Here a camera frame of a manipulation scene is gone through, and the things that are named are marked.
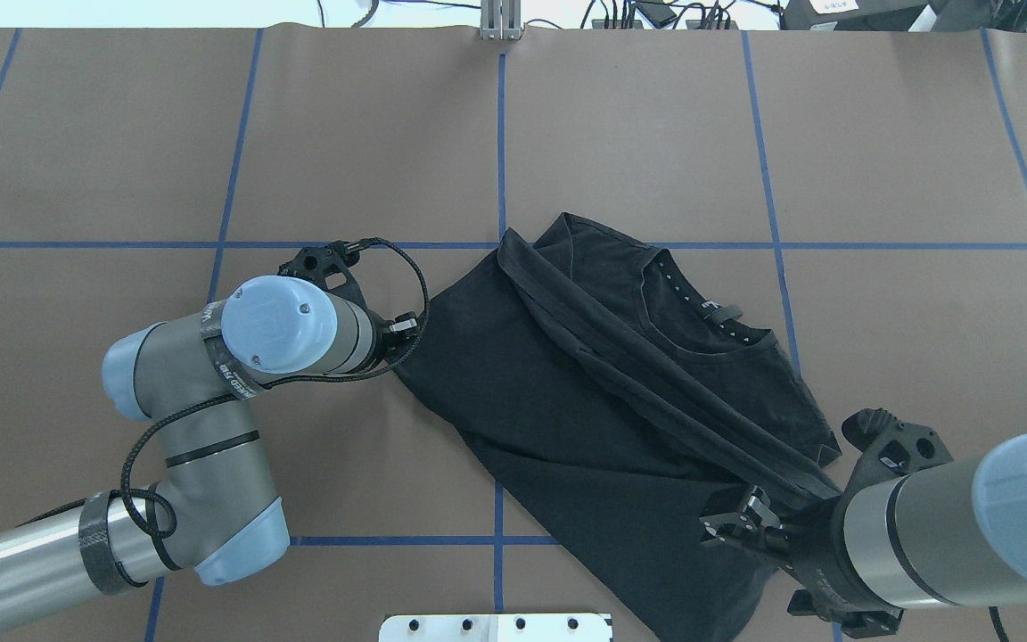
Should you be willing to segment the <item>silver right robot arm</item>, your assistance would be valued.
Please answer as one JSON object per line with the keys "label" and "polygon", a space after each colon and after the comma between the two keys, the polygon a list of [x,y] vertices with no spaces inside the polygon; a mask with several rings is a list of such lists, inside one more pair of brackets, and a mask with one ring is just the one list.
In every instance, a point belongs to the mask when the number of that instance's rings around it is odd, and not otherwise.
{"label": "silver right robot arm", "polygon": [[1027,605],[1027,435],[957,462],[931,428],[876,419],[839,496],[783,515],[755,485],[722,492],[703,546],[790,574],[792,611],[825,619]]}

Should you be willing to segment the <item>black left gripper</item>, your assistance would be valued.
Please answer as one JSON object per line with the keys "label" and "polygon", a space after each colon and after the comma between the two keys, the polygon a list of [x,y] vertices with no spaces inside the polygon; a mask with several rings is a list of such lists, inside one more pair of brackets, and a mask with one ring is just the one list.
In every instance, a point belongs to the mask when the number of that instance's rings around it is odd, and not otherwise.
{"label": "black left gripper", "polygon": [[371,322],[372,344],[362,363],[363,374],[370,374],[380,366],[396,365],[420,344],[420,340],[403,342],[403,334],[420,332],[420,317],[415,312],[407,312],[396,317],[383,317],[374,310],[366,309],[366,315],[368,322]]}

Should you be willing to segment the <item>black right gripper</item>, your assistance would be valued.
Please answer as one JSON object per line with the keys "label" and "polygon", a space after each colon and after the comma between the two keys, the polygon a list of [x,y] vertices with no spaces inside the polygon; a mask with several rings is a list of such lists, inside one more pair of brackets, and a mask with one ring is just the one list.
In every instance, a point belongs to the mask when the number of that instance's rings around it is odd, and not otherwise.
{"label": "black right gripper", "polygon": [[845,496],[840,493],[781,520],[767,492],[749,485],[737,500],[736,522],[705,523],[701,545],[736,546],[769,556],[773,565],[791,572],[839,572],[849,565],[844,509]]}

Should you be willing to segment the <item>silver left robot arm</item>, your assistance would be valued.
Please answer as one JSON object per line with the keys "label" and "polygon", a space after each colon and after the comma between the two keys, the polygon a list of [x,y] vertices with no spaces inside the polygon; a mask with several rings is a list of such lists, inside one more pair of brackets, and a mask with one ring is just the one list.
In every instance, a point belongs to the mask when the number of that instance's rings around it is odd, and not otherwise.
{"label": "silver left robot arm", "polygon": [[293,276],[258,276],[199,313],[114,342],[103,388],[147,423],[117,487],[0,533],[0,631],[191,568],[243,580],[290,545],[252,399],[388,373],[425,316],[386,320]]}

